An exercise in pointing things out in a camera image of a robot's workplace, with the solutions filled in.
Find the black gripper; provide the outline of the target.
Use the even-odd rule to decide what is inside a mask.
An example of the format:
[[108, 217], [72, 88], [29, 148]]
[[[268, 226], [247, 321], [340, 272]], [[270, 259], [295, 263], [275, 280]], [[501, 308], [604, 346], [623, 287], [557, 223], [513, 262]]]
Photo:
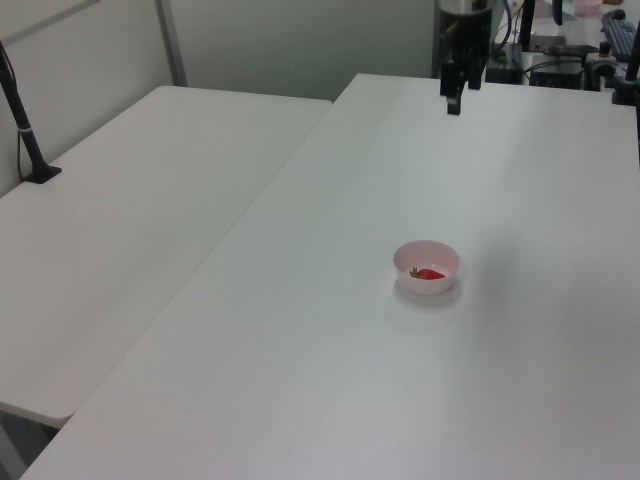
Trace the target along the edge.
[[492, 10], [462, 15], [445, 13], [445, 61], [441, 67], [440, 95], [446, 99], [447, 113], [461, 113], [461, 96], [466, 83], [465, 70], [458, 63], [467, 62], [467, 83], [480, 90], [490, 53]]

